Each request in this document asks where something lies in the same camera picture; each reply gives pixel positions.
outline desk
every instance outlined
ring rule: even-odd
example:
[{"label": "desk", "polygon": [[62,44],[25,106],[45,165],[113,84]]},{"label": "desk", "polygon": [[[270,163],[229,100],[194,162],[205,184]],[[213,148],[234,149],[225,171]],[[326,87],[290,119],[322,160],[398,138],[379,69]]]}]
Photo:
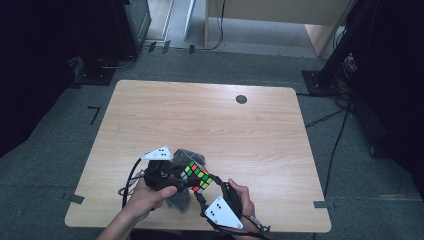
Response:
[{"label": "desk", "polygon": [[[208,47],[208,19],[221,17],[222,2],[223,0],[206,0],[205,48]],[[321,56],[355,2],[356,0],[226,0],[224,18],[305,24],[314,50]],[[185,37],[195,3],[196,0],[191,0]]]},{"label": "desk", "polygon": [[[293,89],[130,80],[116,86],[75,192],[85,201],[71,203],[66,224],[106,227],[135,161],[163,145],[201,153],[210,173],[248,185],[272,231],[330,230],[327,209],[313,204],[324,198]],[[187,212],[164,206],[137,227],[212,230],[190,194]],[[204,192],[209,204],[220,194],[213,184]]]}]

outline cube face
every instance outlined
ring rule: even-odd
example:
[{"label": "cube face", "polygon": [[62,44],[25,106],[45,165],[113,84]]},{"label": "cube face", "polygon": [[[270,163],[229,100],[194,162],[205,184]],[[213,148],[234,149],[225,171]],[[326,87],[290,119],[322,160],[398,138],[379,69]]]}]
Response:
[{"label": "cube face", "polygon": [[181,177],[187,180],[190,177],[198,177],[201,179],[200,185],[192,187],[194,192],[202,194],[203,191],[213,182],[212,178],[209,177],[208,172],[202,165],[195,161],[191,161],[188,166],[181,173]]}]

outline table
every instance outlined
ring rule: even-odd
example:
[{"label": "table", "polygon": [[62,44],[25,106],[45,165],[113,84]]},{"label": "table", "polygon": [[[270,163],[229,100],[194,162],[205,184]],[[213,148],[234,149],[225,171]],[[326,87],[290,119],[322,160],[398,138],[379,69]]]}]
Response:
[{"label": "table", "polygon": [[[205,48],[208,47],[209,17],[221,17],[223,0],[206,0]],[[356,0],[226,0],[224,18],[305,24],[313,48],[322,56]],[[184,38],[196,0],[191,0]]]},{"label": "table", "polygon": [[[66,224],[106,227],[135,161],[164,145],[201,153],[210,173],[248,185],[272,231],[330,230],[327,209],[314,207],[324,198],[293,89],[135,80],[116,86],[75,192],[85,201],[70,204]],[[211,230],[190,194],[187,212],[164,206],[136,227]],[[204,192],[209,204],[220,194],[216,185]]]}]

